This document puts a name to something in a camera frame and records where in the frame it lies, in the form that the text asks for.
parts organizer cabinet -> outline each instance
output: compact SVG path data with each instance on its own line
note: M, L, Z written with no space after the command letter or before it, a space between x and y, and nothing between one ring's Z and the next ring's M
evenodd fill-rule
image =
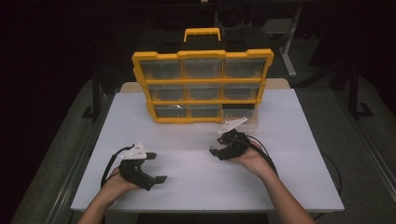
M252 123L273 58L263 29L244 27L147 30L132 61L155 122Z

person's left arm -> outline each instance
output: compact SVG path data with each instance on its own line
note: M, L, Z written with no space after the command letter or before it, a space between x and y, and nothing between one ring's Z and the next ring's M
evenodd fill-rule
M139 189L137 185L128 182L120 176L119 168L115 168L110 176L111 177L92 199L90 205L88 205L87 210L85 210L78 222L79 224L101 223L107 208L121 195L131 189Z

white table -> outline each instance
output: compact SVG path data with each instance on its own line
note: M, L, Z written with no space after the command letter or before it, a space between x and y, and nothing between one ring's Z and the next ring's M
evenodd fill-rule
M294 90L266 90L259 109L260 139L279 176L308 212L344 209L318 151ZM118 93L108 112L86 172L71 206L84 210L100 188L112 154L143 142L158 154L142 169L151 176L168 175L150 191L133 190L110 210L127 212L256 212L273 211L261 181L241 165L213 157L221 124L156 124L146 110L143 93ZM113 167L120 164L120 157Z

person's left hand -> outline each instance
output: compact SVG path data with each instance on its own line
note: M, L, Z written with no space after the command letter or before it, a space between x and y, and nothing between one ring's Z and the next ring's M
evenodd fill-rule
M125 180L120 175L119 167L115 168L98 193L98 197L109 207L120 196L131 189L140 189L137 185Z

person's right arm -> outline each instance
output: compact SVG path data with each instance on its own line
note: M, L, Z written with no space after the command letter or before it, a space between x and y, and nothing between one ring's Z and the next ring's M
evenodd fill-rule
M249 148L242 156L231 161L241 163L262 181L282 223L315 223L258 152Z

